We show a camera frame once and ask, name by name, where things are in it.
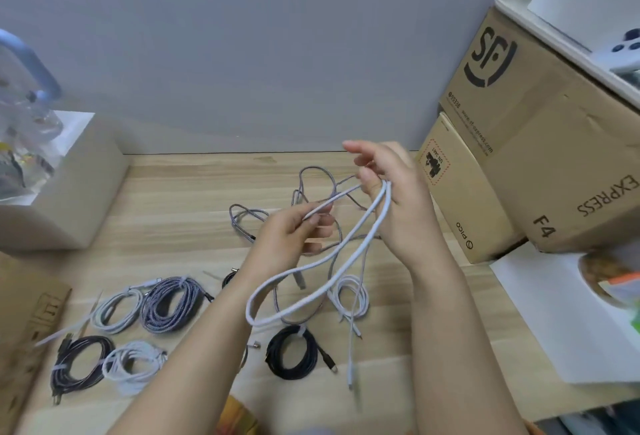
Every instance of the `blue handle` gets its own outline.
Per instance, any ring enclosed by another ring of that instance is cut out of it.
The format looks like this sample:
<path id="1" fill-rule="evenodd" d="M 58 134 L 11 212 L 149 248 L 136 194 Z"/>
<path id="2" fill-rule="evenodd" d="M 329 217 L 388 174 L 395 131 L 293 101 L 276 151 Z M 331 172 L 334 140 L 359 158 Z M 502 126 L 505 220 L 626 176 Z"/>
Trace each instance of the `blue handle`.
<path id="1" fill-rule="evenodd" d="M 41 101 L 53 101 L 62 95 L 62 89 L 49 70 L 38 59 L 36 53 L 20 38 L 0 29 L 0 45 L 7 49 L 20 60 L 23 66 L 31 73 L 36 82 L 42 86 L 42 90 L 36 91 L 36 96 Z"/>

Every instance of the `coiled gray braided cable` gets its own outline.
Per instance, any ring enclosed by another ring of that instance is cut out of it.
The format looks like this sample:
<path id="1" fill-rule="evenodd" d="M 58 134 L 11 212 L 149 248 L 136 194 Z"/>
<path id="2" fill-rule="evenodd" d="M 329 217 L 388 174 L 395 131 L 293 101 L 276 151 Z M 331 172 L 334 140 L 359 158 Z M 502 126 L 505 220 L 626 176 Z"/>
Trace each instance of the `coiled gray braided cable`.
<path id="1" fill-rule="evenodd" d="M 324 167 L 319 166 L 319 165 L 309 165 L 306 166 L 304 168 L 302 168 L 300 170 L 300 172 L 298 173 L 298 178 L 299 178 L 299 184 L 298 184 L 298 188 L 295 189 L 293 191 L 293 194 L 291 196 L 291 205 L 296 205 L 296 204 L 301 204 L 302 202 L 309 202 L 307 196 L 305 195 L 305 184 L 304 184 L 304 180 L 303 180 L 303 174 L 306 170 L 310 170 L 310 169 L 315 169 L 315 170 L 320 170 L 321 172 L 323 172 L 327 177 L 329 177 L 329 180 L 331 180 L 332 183 L 332 191 L 331 194 L 329 195 L 329 197 L 327 197 L 327 199 L 332 198 L 334 195 L 338 194 L 338 186 L 345 183 L 347 180 L 353 179 L 355 177 L 355 175 L 350 175 L 349 177 L 347 177 L 346 179 L 340 180 L 339 182 L 336 182 L 335 178 L 333 177 L 333 174 L 331 172 L 329 172 L 328 170 L 326 170 Z M 360 209 L 363 210 L 367 210 L 366 207 L 364 207 L 363 205 L 361 205 L 357 200 L 355 200 L 351 194 L 347 194 L 347 197 L 349 197 L 354 204 L 356 204 Z M 234 208 L 235 207 L 240 207 L 242 209 L 242 211 L 234 213 Z M 267 220 L 267 218 L 269 217 L 269 213 L 267 211 L 265 211 L 264 209 L 249 209 L 248 207 L 244 207 L 244 205 L 242 204 L 233 204 L 231 205 L 231 207 L 229 207 L 229 217 L 231 219 L 231 226 L 236 229 L 236 231 L 238 231 L 238 233 L 240 233 L 241 235 L 243 235 L 248 241 L 250 242 L 255 242 L 255 236 L 252 235 L 251 233 L 249 233 L 246 229 L 244 229 L 241 225 L 240 225 L 240 220 L 247 216 L 253 216 L 256 219 L 264 222 Z M 320 253 L 324 253 L 325 251 L 331 249 L 331 248 L 335 248 L 337 245 L 339 245 L 342 242 L 342 228 L 340 227 L 340 223 L 338 221 L 335 221 L 335 227 L 338 230 L 338 241 L 336 241 L 335 243 L 331 243 L 330 245 L 327 245 L 325 247 L 323 247 L 320 251 L 317 251 L 316 253 L 313 254 L 305 254 L 305 256 L 315 256 L 316 254 L 320 254 Z M 366 235 L 356 235 L 353 238 L 351 238 L 351 241 L 353 240 L 361 240 L 364 239 L 364 237 L 366 237 Z M 333 275 L 333 267 L 335 265 L 335 262 L 337 261 L 338 257 L 335 256 L 331 263 L 329 264 L 329 269 L 327 271 L 327 279 L 331 278 Z M 326 300 L 326 295 L 321 297 L 320 302 L 318 303 L 316 309 L 311 312 L 306 318 L 303 318 L 302 320 L 290 320 L 287 318 L 282 318 L 282 321 L 284 322 L 284 324 L 287 324 L 289 326 L 299 326 L 301 324 L 304 324 L 306 322 L 308 322 L 311 317 L 313 317 L 314 315 L 316 315 L 320 309 L 322 308 L 322 306 L 324 305 L 324 301 Z M 280 306 L 278 305 L 278 286 L 276 286 L 273 289 L 273 306 L 276 309 L 276 312 L 280 312 Z"/>
<path id="2" fill-rule="evenodd" d="M 184 294 L 170 313 L 171 299 L 180 291 Z M 149 290 L 140 309 L 140 322 L 152 334 L 177 331 L 196 315 L 203 298 L 213 301 L 213 297 L 193 278 L 165 278 Z"/>

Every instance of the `hand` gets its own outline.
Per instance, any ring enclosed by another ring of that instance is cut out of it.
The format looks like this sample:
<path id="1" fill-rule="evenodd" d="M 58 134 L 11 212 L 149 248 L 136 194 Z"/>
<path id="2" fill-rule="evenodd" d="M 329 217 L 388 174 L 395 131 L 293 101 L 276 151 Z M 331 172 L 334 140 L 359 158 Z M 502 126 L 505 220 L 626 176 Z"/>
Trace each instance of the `hand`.
<path id="1" fill-rule="evenodd" d="M 278 273 L 294 268 L 302 253 L 318 253 L 322 245 L 307 240 L 330 237 L 335 222 L 329 214 L 332 204 L 302 221 L 318 205 L 319 202 L 293 205 L 270 215 L 260 228 L 240 274 L 260 285 Z"/>
<path id="2" fill-rule="evenodd" d="M 360 167 L 357 177 L 371 200 L 378 196 L 382 187 L 380 175 L 391 181 L 391 206 L 378 232 L 404 266 L 415 272 L 428 260 L 430 245 L 447 248 L 427 181 L 402 145 L 395 141 L 347 140 L 342 146 L 348 152 L 358 154 L 353 160 Z"/>

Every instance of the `left hand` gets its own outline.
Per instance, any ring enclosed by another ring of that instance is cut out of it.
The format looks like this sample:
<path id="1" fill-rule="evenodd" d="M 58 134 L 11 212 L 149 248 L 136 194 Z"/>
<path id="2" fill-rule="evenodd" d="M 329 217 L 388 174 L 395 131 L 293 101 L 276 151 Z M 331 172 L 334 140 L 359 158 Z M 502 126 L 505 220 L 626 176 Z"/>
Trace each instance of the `left hand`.
<path id="1" fill-rule="evenodd" d="M 319 202 L 293 205 L 270 215 L 260 228 L 238 275 L 257 286 L 279 273 L 295 268 L 302 253 L 313 254 L 320 251 L 320 243 L 307 240 L 328 238 L 333 234 L 335 218 L 329 214 L 332 204 L 302 221 L 318 205 Z"/>

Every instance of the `wooden table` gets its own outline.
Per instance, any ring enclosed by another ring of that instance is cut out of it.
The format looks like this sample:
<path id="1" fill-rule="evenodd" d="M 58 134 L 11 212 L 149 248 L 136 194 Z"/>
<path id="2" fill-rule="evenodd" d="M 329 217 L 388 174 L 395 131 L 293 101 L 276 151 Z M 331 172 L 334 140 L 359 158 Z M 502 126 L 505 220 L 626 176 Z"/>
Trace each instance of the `wooden table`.
<path id="1" fill-rule="evenodd" d="M 351 158 L 339 152 L 134 157 L 109 216 L 89 249 L 28 254 L 25 258 L 73 286 L 63 325 L 71 325 L 85 315 L 100 290 L 105 297 L 154 277 L 190 275 L 215 295 L 220 280 L 242 263 L 249 249 L 248 242 L 230 227 L 229 205 L 239 202 L 269 210 L 288 206 L 292 190 L 298 186 L 298 171 L 309 164 L 325 166 L 338 179 L 355 171 Z M 305 193 L 312 200 L 326 197 L 329 191 L 330 183 L 320 173 L 306 175 Z M 344 228 L 350 229 L 360 212 L 342 199 L 336 215 Z M 245 224 L 258 228 L 256 220 Z M 640 388 L 632 385 L 563 383 L 491 269 L 469 265 L 447 224 L 443 220 L 440 224 L 467 275 L 523 417 L 537 420 L 640 395 Z M 354 248 L 349 245 L 343 258 Z M 305 277 L 308 287 L 315 288 L 326 280 L 326 270 L 320 267 Z M 363 340 L 355 340 L 359 386 L 355 393 L 346 384 L 348 325 L 338 322 L 331 304 L 324 306 L 308 328 L 338 363 L 337 375 L 319 362 L 304 380 L 277 378 L 264 362 L 264 348 L 280 326 L 254 330 L 252 340 L 260 341 L 262 350 L 250 351 L 232 392 L 273 433 L 318 426 L 345 434 L 404 434 L 414 429 L 409 308 L 412 286 L 408 272 L 382 242 L 374 242 L 370 248 L 365 285 L 371 308 L 358 321 Z M 303 294 L 293 279 L 283 282 L 279 291 L 281 304 L 285 305 Z M 260 313 L 272 311 L 269 299 Z M 116 345 L 143 338 L 171 352 L 182 335 L 154 337 L 135 324 L 113 338 Z M 285 362 L 295 362 L 302 344 L 292 343 Z M 104 433 L 130 399 L 121 398 L 114 385 L 103 381 L 87 391 L 64 396 L 62 403 L 53 407 L 48 382 L 54 351 L 50 349 L 45 360 L 17 433 Z M 87 373 L 96 355 L 97 348 L 87 352 L 74 366 L 74 373 Z"/>

